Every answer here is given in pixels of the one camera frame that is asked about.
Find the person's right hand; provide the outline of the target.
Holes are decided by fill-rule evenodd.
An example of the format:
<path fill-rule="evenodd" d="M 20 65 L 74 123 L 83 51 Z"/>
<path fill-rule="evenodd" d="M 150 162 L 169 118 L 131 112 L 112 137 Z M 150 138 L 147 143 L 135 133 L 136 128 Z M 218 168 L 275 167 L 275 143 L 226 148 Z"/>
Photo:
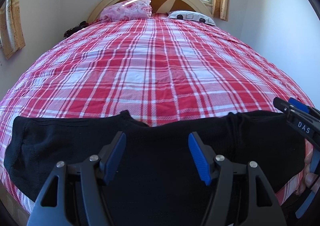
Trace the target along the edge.
<path fill-rule="evenodd" d="M 310 152 L 304 160 L 303 178 L 295 191 L 295 195 L 300 196 L 306 189 L 311 189 L 314 193 L 319 190 L 319 176 L 310 171 L 312 154 L 313 152 Z"/>

